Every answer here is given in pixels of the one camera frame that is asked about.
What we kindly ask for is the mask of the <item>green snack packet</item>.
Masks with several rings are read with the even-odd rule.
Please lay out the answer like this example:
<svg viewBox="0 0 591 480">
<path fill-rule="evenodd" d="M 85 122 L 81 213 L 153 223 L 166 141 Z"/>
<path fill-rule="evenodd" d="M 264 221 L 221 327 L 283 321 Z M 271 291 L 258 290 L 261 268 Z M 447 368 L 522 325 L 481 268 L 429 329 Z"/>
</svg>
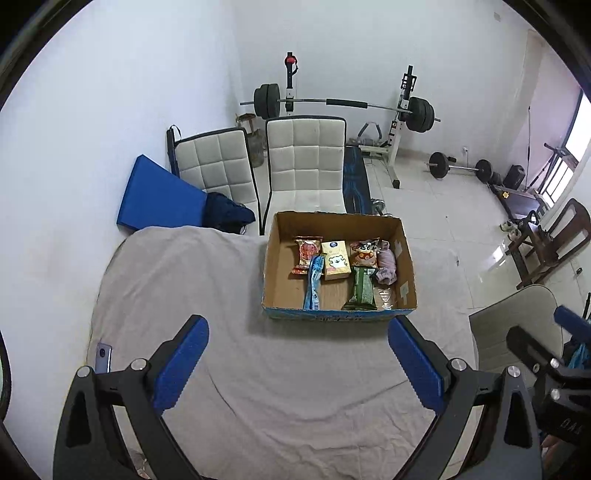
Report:
<svg viewBox="0 0 591 480">
<path fill-rule="evenodd" d="M 374 311 L 377 309 L 374 297 L 373 276 L 375 268 L 353 266 L 353 291 L 342 310 Z"/>
</svg>

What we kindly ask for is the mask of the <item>blue snack packet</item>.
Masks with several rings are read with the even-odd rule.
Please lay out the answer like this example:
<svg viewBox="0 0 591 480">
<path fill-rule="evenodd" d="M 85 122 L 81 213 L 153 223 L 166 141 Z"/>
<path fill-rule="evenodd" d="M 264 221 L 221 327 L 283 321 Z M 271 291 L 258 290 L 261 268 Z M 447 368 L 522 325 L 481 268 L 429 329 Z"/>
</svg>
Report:
<svg viewBox="0 0 591 480">
<path fill-rule="evenodd" d="M 325 270 L 325 255 L 318 254 L 311 258 L 308 265 L 307 289 L 304 294 L 303 309 L 308 311 L 318 311 L 321 307 L 320 285 L 322 273 Z"/>
</svg>

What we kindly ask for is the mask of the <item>blue clothes pile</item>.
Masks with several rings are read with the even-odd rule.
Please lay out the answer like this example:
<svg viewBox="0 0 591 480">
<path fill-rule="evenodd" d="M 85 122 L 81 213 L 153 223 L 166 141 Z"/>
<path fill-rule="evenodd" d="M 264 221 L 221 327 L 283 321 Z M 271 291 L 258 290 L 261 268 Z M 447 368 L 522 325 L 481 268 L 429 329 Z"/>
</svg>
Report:
<svg viewBox="0 0 591 480">
<path fill-rule="evenodd" d="M 581 343 L 573 353 L 568 364 L 571 369 L 590 370 L 591 369 L 591 352 L 590 348 Z"/>
</svg>

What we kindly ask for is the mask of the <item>smartphone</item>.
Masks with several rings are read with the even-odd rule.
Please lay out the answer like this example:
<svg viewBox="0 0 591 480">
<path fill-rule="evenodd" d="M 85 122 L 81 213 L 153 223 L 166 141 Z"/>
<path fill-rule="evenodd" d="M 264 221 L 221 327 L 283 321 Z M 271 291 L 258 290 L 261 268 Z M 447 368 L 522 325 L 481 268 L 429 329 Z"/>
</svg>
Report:
<svg viewBox="0 0 591 480">
<path fill-rule="evenodd" d="M 97 374 L 109 373 L 111 370 L 112 347 L 99 342 L 96 346 L 95 372 Z"/>
</svg>

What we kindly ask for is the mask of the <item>treadmill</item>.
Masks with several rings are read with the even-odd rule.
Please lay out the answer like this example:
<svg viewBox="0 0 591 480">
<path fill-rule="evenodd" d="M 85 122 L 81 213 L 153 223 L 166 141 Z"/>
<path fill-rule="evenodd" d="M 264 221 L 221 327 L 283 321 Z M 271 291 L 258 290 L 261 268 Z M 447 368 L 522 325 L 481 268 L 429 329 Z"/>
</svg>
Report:
<svg viewBox="0 0 591 480">
<path fill-rule="evenodd" d="M 521 220 L 531 211 L 542 214 L 543 204 L 540 200 L 534 194 L 519 190 L 525 177 L 525 169 L 521 165 L 512 165 L 505 177 L 494 172 L 489 183 L 489 189 L 511 221 Z"/>
</svg>

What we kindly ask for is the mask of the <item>lilac rolled socks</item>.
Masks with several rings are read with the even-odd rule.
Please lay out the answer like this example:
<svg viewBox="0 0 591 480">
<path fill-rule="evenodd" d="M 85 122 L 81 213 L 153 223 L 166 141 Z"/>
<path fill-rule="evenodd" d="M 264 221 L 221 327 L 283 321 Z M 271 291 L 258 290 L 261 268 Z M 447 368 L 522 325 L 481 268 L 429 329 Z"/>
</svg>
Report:
<svg viewBox="0 0 591 480">
<path fill-rule="evenodd" d="M 392 286 L 398 280 L 396 258 L 387 240 L 381 240 L 377 251 L 378 269 L 375 274 L 381 285 Z"/>
</svg>

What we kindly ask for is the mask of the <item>orange cartoon snack bag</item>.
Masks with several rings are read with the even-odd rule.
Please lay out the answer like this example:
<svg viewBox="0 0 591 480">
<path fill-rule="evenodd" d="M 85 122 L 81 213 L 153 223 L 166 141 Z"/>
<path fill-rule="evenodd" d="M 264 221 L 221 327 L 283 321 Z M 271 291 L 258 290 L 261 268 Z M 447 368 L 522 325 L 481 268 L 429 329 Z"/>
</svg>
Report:
<svg viewBox="0 0 591 480">
<path fill-rule="evenodd" d="M 349 243 L 349 263 L 352 267 L 377 268 L 380 239 Z"/>
</svg>

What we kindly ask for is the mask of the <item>small barbell on floor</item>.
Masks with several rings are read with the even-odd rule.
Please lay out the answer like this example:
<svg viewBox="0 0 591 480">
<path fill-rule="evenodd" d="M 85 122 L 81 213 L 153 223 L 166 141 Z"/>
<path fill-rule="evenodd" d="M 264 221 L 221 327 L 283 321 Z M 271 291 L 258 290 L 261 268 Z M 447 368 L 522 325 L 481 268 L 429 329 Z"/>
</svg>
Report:
<svg viewBox="0 0 591 480">
<path fill-rule="evenodd" d="M 431 175 L 435 179 L 445 178 L 451 170 L 472 172 L 482 183 L 489 183 L 493 178 L 492 164 L 486 160 L 479 160 L 475 166 L 459 165 L 455 157 L 447 156 L 442 152 L 434 152 L 427 162 Z"/>
</svg>

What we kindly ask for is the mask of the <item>chrome dumbbell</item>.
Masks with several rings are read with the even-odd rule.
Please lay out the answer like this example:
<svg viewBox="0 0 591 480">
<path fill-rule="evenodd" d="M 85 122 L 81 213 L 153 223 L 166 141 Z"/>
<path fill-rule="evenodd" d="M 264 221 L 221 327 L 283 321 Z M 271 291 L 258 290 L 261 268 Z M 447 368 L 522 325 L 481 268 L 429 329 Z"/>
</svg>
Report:
<svg viewBox="0 0 591 480">
<path fill-rule="evenodd" d="M 391 213 L 387 210 L 386 202 L 382 199 L 370 199 L 370 209 L 372 209 L 372 214 L 374 216 L 392 216 Z"/>
</svg>

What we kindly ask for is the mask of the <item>yellow tissue pack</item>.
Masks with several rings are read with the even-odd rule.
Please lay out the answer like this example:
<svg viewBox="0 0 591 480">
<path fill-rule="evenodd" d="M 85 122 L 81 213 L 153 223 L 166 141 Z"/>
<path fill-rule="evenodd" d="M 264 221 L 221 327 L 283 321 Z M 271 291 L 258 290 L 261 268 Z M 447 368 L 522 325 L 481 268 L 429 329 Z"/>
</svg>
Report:
<svg viewBox="0 0 591 480">
<path fill-rule="evenodd" d="M 351 275 L 349 251 L 344 240 L 322 242 L 322 254 L 325 255 L 325 280 L 341 280 Z"/>
</svg>

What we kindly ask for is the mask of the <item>cardboard box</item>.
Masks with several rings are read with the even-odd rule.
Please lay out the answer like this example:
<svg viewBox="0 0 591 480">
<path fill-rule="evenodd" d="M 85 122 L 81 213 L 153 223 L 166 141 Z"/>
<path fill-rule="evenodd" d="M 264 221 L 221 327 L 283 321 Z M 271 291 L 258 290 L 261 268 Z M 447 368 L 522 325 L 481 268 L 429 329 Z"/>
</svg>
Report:
<svg viewBox="0 0 591 480">
<path fill-rule="evenodd" d="M 417 309 L 401 219 L 276 213 L 263 273 L 263 310 L 276 320 L 388 321 Z"/>
</svg>

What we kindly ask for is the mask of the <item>dark blue cloth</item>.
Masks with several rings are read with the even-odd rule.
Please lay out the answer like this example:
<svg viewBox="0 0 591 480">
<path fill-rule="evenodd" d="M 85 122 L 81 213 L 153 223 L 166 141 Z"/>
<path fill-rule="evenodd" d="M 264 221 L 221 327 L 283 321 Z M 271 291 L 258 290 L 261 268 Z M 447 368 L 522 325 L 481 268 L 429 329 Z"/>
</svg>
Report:
<svg viewBox="0 0 591 480">
<path fill-rule="evenodd" d="M 202 226 L 216 230 L 242 234 L 247 226 L 256 221 L 256 215 L 245 205 L 238 204 L 221 193 L 206 195 Z"/>
</svg>

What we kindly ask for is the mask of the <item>white chair right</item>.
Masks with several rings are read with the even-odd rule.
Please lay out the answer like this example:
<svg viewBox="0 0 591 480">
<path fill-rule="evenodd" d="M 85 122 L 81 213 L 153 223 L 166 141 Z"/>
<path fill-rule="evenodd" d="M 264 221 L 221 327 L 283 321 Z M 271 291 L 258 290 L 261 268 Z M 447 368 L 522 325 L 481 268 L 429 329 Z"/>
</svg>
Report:
<svg viewBox="0 0 591 480">
<path fill-rule="evenodd" d="M 344 213 L 346 120 L 286 116 L 266 121 L 270 194 L 263 231 L 281 211 Z"/>
</svg>

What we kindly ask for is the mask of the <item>white chair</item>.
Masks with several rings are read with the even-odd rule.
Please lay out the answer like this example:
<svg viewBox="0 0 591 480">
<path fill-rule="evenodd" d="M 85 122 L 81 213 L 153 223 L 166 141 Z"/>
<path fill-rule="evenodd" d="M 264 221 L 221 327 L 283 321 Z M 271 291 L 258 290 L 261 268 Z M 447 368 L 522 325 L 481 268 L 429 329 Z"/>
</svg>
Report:
<svg viewBox="0 0 591 480">
<path fill-rule="evenodd" d="M 263 231 L 281 211 L 344 213 L 346 120 L 286 116 L 266 121 L 270 194 Z"/>
<path fill-rule="evenodd" d="M 180 130 L 166 130 L 166 148 L 173 175 L 206 193 L 217 192 L 252 210 L 256 220 L 245 234 L 260 234 L 259 191 L 250 164 L 246 131 L 242 127 L 176 139 Z"/>
</svg>

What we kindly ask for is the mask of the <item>white chair left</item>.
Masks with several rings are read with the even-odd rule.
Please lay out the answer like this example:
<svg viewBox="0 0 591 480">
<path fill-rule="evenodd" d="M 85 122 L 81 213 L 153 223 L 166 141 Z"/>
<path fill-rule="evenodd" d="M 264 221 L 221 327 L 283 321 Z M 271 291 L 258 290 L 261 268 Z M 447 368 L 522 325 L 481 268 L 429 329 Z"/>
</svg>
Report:
<svg viewBox="0 0 591 480">
<path fill-rule="evenodd" d="M 166 148 L 173 175 L 206 193 L 217 192 L 252 210 L 256 220 L 245 234 L 260 234 L 259 191 L 250 164 L 246 131 L 242 127 L 176 139 L 180 130 L 166 130 Z"/>
</svg>

